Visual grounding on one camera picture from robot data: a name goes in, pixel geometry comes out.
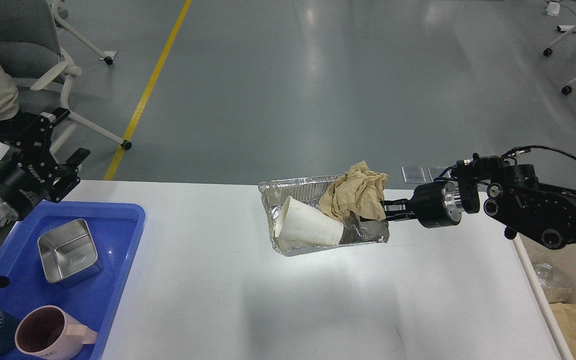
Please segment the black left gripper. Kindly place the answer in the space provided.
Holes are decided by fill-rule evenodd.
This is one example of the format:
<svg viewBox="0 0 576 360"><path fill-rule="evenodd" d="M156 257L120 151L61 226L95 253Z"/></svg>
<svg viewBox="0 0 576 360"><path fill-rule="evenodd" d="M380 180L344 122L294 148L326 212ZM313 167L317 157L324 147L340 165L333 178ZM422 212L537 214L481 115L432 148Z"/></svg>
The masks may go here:
<svg viewBox="0 0 576 360"><path fill-rule="evenodd" d="M13 150L13 159L0 162L0 222L25 219L39 203L59 203L81 182L80 165L90 150L78 148L62 164L50 150L53 130L71 111L22 112L0 128L0 142Z"/></svg>

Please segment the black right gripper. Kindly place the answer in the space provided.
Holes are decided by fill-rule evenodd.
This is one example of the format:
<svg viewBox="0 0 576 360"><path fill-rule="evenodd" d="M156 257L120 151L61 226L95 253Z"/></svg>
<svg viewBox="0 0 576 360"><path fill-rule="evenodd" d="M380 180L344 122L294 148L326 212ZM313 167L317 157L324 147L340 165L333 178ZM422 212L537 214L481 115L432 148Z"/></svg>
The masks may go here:
<svg viewBox="0 0 576 360"><path fill-rule="evenodd" d="M382 200L381 205L386 210L385 220L407 221L417 219L428 229L456 226L461 222L461 194L454 182L437 181L421 184L416 187L409 199Z"/></svg>

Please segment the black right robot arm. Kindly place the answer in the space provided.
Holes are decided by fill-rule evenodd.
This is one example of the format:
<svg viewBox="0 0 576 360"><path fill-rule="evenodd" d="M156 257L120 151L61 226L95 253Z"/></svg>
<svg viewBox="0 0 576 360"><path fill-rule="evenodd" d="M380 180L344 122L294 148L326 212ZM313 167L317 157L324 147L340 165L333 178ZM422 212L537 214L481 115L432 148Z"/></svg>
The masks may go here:
<svg viewBox="0 0 576 360"><path fill-rule="evenodd" d="M501 155L459 160L409 199L383 200L387 221L416 220L423 227L456 226L462 214L485 214L505 226L506 239L519 234L550 250L576 244L576 189L540 182L532 164L518 157L534 145Z"/></svg>

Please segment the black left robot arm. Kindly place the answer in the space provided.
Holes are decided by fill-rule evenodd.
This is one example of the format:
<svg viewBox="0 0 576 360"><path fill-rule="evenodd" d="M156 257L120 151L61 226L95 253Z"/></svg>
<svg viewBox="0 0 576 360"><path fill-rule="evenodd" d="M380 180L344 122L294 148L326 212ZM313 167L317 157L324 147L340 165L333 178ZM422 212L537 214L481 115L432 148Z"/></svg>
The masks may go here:
<svg viewBox="0 0 576 360"><path fill-rule="evenodd" d="M90 155L78 148L59 163L51 148L53 130L71 111L58 107L51 112L21 112L0 121L0 142L12 154L0 162L0 230L8 223L23 221L42 201L59 203L80 183L79 166ZM10 284L0 275L0 289Z"/></svg>

